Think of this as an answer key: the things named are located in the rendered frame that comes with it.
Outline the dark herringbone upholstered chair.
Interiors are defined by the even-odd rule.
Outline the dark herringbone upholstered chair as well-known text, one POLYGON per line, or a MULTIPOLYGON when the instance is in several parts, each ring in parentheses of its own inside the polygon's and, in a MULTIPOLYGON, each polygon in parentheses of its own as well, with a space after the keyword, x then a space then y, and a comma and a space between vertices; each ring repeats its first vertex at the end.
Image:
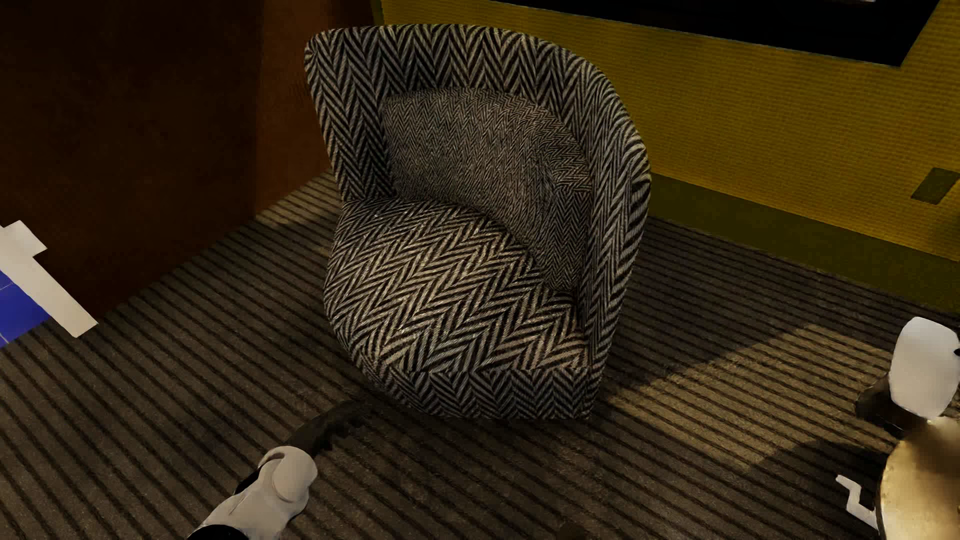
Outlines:
POLYGON ((651 192, 646 148, 610 79, 553 42, 464 24, 321 31, 304 67, 342 196, 323 303, 350 360, 419 412, 588 416, 651 192), (575 292, 549 286, 531 251, 493 218, 394 189, 382 102, 446 89, 530 100, 580 145, 593 189, 575 292))

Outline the white framed blue panel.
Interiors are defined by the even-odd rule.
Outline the white framed blue panel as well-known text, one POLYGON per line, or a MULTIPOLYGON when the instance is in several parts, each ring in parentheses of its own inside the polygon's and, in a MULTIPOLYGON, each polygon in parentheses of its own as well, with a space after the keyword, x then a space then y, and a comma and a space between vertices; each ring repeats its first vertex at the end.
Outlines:
POLYGON ((36 260, 45 250, 22 221, 0 226, 0 349, 50 319, 73 338, 97 325, 36 260))

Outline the olive wall outlet plate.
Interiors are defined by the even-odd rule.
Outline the olive wall outlet plate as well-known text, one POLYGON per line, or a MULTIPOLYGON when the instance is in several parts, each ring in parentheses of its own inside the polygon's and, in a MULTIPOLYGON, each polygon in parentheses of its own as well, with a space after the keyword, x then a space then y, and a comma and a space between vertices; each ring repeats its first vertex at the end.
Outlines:
POLYGON ((911 194, 911 199, 930 205, 939 205, 960 182, 960 171, 933 167, 911 194))

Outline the herringbone back cushion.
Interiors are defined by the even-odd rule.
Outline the herringbone back cushion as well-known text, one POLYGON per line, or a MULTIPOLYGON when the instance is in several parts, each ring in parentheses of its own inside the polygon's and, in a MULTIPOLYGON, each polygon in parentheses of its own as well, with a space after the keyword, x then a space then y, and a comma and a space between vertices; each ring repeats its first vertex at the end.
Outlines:
POLYGON ((549 287, 578 289, 594 181, 554 113, 508 93, 447 88, 391 96, 380 116, 398 195, 492 218, 528 248, 549 287))

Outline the black wall picture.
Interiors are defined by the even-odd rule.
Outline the black wall picture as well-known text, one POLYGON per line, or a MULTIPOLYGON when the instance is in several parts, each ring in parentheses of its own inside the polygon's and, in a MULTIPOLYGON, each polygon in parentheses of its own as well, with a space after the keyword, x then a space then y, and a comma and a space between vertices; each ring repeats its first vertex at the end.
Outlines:
POLYGON ((495 0, 898 68, 940 0, 495 0))

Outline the round brass side table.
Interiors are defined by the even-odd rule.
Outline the round brass side table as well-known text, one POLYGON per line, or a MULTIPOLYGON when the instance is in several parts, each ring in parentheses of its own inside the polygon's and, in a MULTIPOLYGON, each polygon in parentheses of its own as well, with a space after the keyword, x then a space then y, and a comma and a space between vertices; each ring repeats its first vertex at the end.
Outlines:
POLYGON ((881 540, 960 540, 960 420, 941 416, 906 431, 875 503, 881 540))

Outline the white angular bracket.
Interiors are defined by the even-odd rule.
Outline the white angular bracket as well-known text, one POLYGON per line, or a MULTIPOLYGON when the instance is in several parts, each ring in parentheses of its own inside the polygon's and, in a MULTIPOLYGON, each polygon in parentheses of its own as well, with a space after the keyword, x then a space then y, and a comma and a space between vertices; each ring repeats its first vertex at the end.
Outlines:
POLYGON ((880 526, 876 510, 868 508, 860 500, 862 486, 843 474, 837 474, 835 481, 847 491, 846 512, 876 532, 879 532, 880 526))

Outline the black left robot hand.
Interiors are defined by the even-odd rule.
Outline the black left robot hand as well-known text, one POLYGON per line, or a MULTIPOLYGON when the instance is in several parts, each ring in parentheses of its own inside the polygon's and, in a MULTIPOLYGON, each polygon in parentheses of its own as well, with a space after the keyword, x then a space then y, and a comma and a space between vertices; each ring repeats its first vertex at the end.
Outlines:
POLYGON ((346 400, 297 428, 283 446, 297 448, 312 459, 333 449, 336 439, 348 437, 366 425, 371 406, 361 400, 346 400))

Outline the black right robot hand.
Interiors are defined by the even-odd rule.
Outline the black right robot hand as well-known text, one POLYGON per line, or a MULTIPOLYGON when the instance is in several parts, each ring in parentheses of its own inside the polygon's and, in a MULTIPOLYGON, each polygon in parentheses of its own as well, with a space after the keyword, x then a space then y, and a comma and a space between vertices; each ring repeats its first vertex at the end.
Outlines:
POLYGON ((881 428, 896 440, 902 440, 930 423, 894 402, 890 374, 883 374, 859 394, 854 412, 857 418, 881 428))

